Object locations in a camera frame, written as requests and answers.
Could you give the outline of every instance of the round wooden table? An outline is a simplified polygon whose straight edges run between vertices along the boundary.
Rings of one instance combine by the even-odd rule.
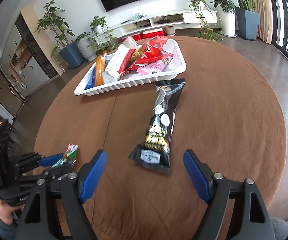
[[[86,67],[59,93],[41,124],[35,151],[52,155],[65,151],[69,143],[77,144],[75,170],[98,149],[107,152],[104,174],[84,204],[99,239],[192,238],[207,205],[184,168],[187,149],[228,179],[253,178],[267,207],[278,188],[286,160],[286,129],[267,80],[223,45],[194,37],[171,38],[177,40],[187,70],[178,75],[186,85],[177,107],[168,175],[143,169],[127,158],[144,141],[156,99],[154,83],[74,96]],[[220,239],[231,211],[229,203]]]

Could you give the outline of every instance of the tray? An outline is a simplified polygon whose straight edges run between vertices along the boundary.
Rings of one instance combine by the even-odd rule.
[[[84,90],[84,88],[86,87],[92,75],[93,69],[95,68],[95,63],[94,63],[93,66],[86,73],[86,75],[82,78],[81,82],[77,85],[76,89],[74,90],[74,95],[92,96],[95,94],[104,93],[104,92],[108,92],[108,91],[112,91],[112,90],[116,90],[120,88],[143,85],[143,84],[155,82],[158,80],[169,80],[169,79],[175,78],[177,74],[180,74],[186,70],[185,60],[183,58],[180,47],[175,40],[169,39],[163,46],[163,50],[174,54],[173,59],[167,65],[167,67],[163,70],[163,72],[149,74],[149,75],[141,75],[140,73],[132,71],[131,73],[125,75],[124,77],[122,77],[120,80],[116,82],[112,82],[109,84],[105,84],[105,85],[101,85],[101,86],[97,86],[97,87]],[[113,57],[113,55],[114,53],[108,55],[107,59],[110,59],[111,57]]]

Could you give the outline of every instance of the curtain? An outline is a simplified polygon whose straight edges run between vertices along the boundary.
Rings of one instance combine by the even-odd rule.
[[[271,44],[273,38],[273,8],[271,0],[255,0],[255,11],[259,13],[258,37]]]

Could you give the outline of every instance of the human hand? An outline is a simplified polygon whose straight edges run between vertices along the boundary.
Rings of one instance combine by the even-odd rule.
[[[20,209],[24,205],[11,207],[4,200],[0,199],[0,219],[3,223],[11,225],[13,223],[13,212]]]

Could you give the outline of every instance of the metal screw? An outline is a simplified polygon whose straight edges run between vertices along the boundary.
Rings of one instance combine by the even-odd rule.
[[[45,182],[45,180],[44,180],[44,179],[39,179],[39,180],[38,180],[38,185],[43,185],[43,184],[44,184],[44,182]]]
[[[247,179],[246,179],[246,182],[247,182],[248,184],[250,184],[250,185],[253,185],[253,184],[254,184],[254,181],[253,181],[253,179],[251,179],[251,178],[247,178]]]
[[[222,178],[223,178],[223,175],[222,175],[222,173],[217,172],[217,173],[214,173],[214,177],[215,177],[216,179],[222,179]]]
[[[75,179],[77,177],[77,174],[75,172],[71,172],[69,174],[69,179]]]

